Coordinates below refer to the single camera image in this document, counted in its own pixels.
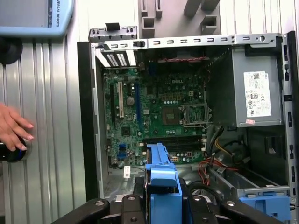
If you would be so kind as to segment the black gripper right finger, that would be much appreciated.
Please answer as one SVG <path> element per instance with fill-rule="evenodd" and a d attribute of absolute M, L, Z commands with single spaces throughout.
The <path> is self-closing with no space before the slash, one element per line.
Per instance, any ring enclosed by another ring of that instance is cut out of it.
<path fill-rule="evenodd" d="M 270 217 L 240 201 L 226 200 L 219 205 L 207 202 L 201 195 L 184 201 L 185 224 L 279 224 Z"/>

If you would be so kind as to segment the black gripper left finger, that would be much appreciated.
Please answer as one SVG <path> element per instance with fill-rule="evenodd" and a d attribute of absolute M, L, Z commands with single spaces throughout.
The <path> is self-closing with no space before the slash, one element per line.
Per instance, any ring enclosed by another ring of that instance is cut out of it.
<path fill-rule="evenodd" d="M 92 199 L 53 222 L 54 224 L 145 224 L 143 200 L 125 195 L 120 202 Z"/>

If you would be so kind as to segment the person's hand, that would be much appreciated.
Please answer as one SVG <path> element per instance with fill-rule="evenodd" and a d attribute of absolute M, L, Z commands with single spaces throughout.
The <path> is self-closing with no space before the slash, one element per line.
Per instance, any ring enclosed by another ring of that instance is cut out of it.
<path fill-rule="evenodd" d="M 34 137 L 26 130 L 34 126 L 24 119 L 12 107 L 0 103 L 0 141 L 3 142 L 10 151 L 16 149 L 25 151 L 27 147 L 19 139 L 31 141 Z"/>

